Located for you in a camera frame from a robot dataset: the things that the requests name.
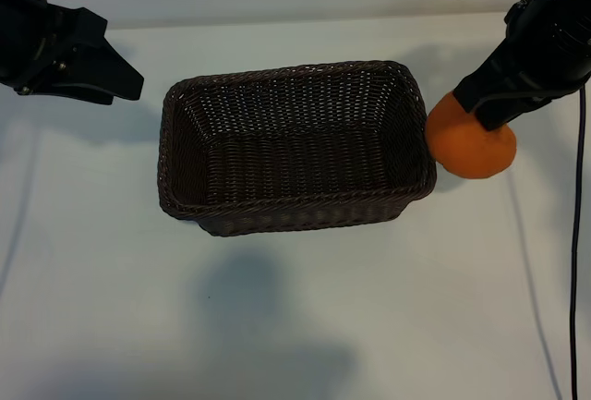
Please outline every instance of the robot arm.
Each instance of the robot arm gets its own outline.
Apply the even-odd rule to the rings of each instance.
[[[0,82],[19,95],[138,100],[143,77],[104,39],[107,21],[47,0],[0,0]]]
[[[591,77],[588,0],[524,0],[505,40],[453,95],[486,130],[580,90]]]

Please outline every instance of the basket rim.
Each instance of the basket rim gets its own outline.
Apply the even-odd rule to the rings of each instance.
[[[297,67],[280,67],[267,70],[255,70],[235,74],[220,74],[212,76],[200,76],[193,79],[184,79],[176,83],[171,90],[166,94],[163,106],[163,120],[161,126],[161,140],[159,148],[158,160],[158,189],[160,193],[161,207],[166,212],[186,212],[187,216],[194,219],[205,219],[212,217],[219,217],[225,215],[241,215],[253,212],[277,212],[282,209],[313,209],[318,206],[325,207],[327,203],[342,203],[342,204],[357,204],[357,203],[371,203],[388,200],[396,196],[412,197],[413,200],[419,200],[431,193],[437,181],[437,171],[434,162],[429,160],[430,154],[423,157],[421,170],[423,174],[416,181],[415,184],[398,187],[385,188],[375,190],[353,190],[348,192],[334,192],[324,194],[307,194],[296,197],[282,197],[279,199],[261,199],[261,200],[247,200],[231,203],[217,203],[217,204],[188,204],[181,202],[173,192],[170,162],[172,161],[170,153],[172,152],[172,142],[174,139],[172,127],[174,125],[173,110],[176,105],[183,103],[183,100],[177,96],[173,100],[174,95],[182,94],[185,90],[198,87],[207,86],[209,84],[217,84],[221,79],[224,84],[236,84],[245,81],[253,80],[269,80],[281,79],[285,77],[294,78],[295,74],[300,74],[302,77],[309,76],[325,76],[326,69],[329,68],[335,73],[342,73],[343,71],[351,70],[357,71],[360,68],[367,70],[374,69],[395,69],[399,74],[406,77],[416,85],[416,81],[412,76],[410,70],[405,65],[401,65],[395,61],[345,61],[339,63],[325,63],[316,65],[301,65]],[[416,93],[420,96],[418,86],[415,88]]]
[[[171,90],[166,94],[165,100],[167,100],[173,93],[182,93],[186,89],[196,86],[208,86],[217,85],[220,80],[223,80],[224,84],[236,84],[245,81],[265,81],[269,79],[283,79],[290,78],[295,79],[297,77],[321,77],[327,74],[327,69],[334,73],[342,73],[343,71],[351,70],[358,71],[359,68],[365,68],[367,70],[376,69],[395,69],[400,74],[408,77],[414,83],[416,83],[410,70],[405,65],[391,60],[370,60],[370,61],[341,61],[338,63],[321,63],[321,64],[305,64],[294,67],[279,67],[275,69],[264,69],[264,70],[249,70],[247,72],[236,72],[230,74],[214,74],[214,75],[201,75],[192,79],[183,79],[177,82]]]

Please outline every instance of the brown wicker basket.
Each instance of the brown wicker basket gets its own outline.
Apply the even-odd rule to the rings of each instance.
[[[164,100],[160,203],[215,236],[391,220],[435,186],[425,119],[390,61],[188,79]]]

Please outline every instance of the orange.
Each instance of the orange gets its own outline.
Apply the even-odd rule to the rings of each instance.
[[[448,93],[431,111],[425,127],[431,155],[462,178],[488,178],[507,169],[517,153],[517,139],[504,125],[486,131]]]

